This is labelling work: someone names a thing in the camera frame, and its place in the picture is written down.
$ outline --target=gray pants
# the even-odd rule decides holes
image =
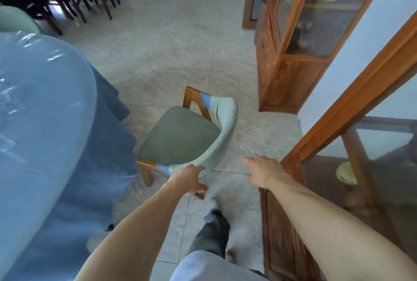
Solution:
[[[226,246],[229,241],[230,225],[220,210],[211,210],[205,217],[206,222],[195,236],[188,254],[196,250],[204,250],[226,259]],[[266,276],[258,270],[250,269],[252,272]]]

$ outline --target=green chair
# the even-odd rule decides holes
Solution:
[[[42,33],[42,29],[25,11],[14,6],[0,6],[0,32]]]
[[[191,101],[201,114],[190,110]],[[222,129],[211,121],[207,109],[220,120]],[[154,183],[151,171],[165,177],[188,166],[204,166],[199,178],[210,173],[225,156],[236,128],[237,103],[186,87],[183,106],[170,108],[156,123],[138,153],[137,165],[145,185]]]

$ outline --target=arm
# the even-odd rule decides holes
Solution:
[[[269,189],[329,281],[416,280],[417,266],[398,247],[353,215],[284,173],[274,159],[242,160],[248,180]]]
[[[75,281],[146,281],[183,195],[205,191],[198,182],[205,167],[189,165],[123,219],[94,250]]]

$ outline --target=person's left hand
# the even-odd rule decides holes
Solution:
[[[168,182],[175,183],[184,191],[184,195],[204,192],[208,189],[208,186],[199,182],[199,174],[205,169],[206,167],[204,166],[196,167],[195,165],[188,165],[171,175]]]

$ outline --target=blue tape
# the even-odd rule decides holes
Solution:
[[[211,95],[207,94],[207,93],[204,93],[204,92],[200,92],[200,97],[203,100],[204,107],[211,110],[211,107],[210,107]]]
[[[171,173],[169,172],[169,166],[168,165],[164,165],[162,163],[156,163],[156,167],[162,171],[163,173],[165,173],[166,175],[171,175]]]

